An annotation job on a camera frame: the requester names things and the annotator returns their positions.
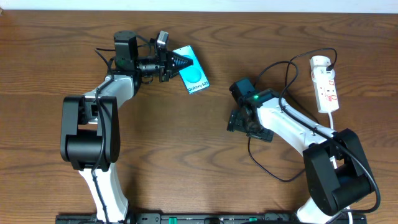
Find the Galaxy S25 smartphone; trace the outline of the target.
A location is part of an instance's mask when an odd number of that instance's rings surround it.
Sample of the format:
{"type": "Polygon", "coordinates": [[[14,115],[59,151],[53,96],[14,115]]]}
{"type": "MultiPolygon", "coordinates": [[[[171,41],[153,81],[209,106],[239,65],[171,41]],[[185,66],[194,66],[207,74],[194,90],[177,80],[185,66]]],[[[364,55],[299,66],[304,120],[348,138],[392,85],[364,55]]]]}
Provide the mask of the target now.
{"type": "Polygon", "coordinates": [[[210,83],[198,61],[198,58],[191,45],[174,50],[176,54],[190,58],[193,65],[180,71],[180,77],[189,94],[194,94],[210,87],[210,83]]]}

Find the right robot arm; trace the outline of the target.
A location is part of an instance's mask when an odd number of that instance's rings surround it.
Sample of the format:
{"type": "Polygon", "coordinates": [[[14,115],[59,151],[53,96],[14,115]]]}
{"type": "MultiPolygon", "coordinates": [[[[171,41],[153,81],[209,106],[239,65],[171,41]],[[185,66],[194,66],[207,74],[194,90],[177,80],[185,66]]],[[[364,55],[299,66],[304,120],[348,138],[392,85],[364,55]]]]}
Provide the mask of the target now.
{"type": "Polygon", "coordinates": [[[302,157],[310,198],[297,210],[302,223],[331,223],[348,213],[349,206],[379,193],[360,143],[350,129],[337,132],[292,108],[278,92],[259,91],[247,78],[229,92],[238,105],[228,131],[271,142],[275,134],[302,157]]]}

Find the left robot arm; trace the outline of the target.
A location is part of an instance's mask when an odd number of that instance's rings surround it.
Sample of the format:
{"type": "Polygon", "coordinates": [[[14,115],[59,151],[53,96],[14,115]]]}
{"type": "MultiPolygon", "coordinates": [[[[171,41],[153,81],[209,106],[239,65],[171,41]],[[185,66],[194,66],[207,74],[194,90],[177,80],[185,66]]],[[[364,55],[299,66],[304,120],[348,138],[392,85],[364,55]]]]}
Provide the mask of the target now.
{"type": "Polygon", "coordinates": [[[58,215],[56,223],[135,223],[134,212],[123,194],[116,161],[121,148],[119,109],[133,98],[142,84],[155,77],[167,82],[193,60],[167,49],[169,34],[160,31],[154,39],[144,39],[149,48],[139,55],[141,36],[130,30],[114,34],[115,53],[103,59],[106,75],[103,83],[82,95],[64,98],[60,154],[86,181],[96,213],[58,215]]]}

